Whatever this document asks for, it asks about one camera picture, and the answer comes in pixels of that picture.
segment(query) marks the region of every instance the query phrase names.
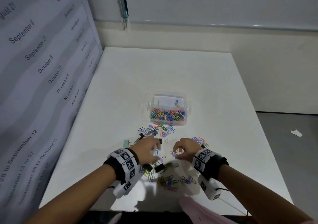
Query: floor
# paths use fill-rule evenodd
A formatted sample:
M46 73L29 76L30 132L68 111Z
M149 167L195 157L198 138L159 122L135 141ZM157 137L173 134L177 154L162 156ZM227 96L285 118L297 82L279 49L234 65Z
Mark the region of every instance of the floor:
M318 116L257 113L294 205L318 220ZM297 137L290 131L303 134Z

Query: person's left arm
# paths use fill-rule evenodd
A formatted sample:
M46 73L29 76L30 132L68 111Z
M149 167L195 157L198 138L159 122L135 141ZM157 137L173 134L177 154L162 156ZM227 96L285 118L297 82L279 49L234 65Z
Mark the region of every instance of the person's left arm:
M138 141L130 149L137 154L142 165L158 160L157 156L150 154L155 146L160 149L159 140L151 136ZM102 165L40 208L25 224L77 223L115 180L114 169Z

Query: person's left hand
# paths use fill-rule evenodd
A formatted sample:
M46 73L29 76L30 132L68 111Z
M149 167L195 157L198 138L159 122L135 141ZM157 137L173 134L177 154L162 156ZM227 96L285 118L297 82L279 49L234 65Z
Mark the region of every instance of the person's left hand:
M152 164L153 162L159 160L159 156L153 156L150 152L155 147L158 150L161 149L159 139L154 138L153 135L148 136L139 140L133 146L130 146L129 149L132 149L138 156L139 164Z

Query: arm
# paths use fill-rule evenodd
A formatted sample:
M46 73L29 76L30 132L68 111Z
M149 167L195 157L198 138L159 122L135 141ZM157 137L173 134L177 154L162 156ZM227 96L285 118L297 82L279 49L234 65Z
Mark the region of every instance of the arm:
M155 146L160 149L159 140L151 136L138 141L130 149L137 154L139 164L143 165L159 159L150 154ZM40 208L25 224L77 223L115 179L114 169L102 165Z
M194 155L202 147L193 139L181 138L176 142L173 151L184 149L185 153L177 155L192 163ZM225 185L239 202L252 214L259 223L300 224L311 221L307 214L296 206L271 191L267 187L252 180L228 165L221 165L218 180Z

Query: beige wall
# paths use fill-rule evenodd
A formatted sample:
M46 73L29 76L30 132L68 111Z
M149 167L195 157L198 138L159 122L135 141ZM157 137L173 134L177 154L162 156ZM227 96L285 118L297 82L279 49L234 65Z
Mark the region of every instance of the beige wall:
M102 46L230 52L256 111L318 114L318 33L96 22Z

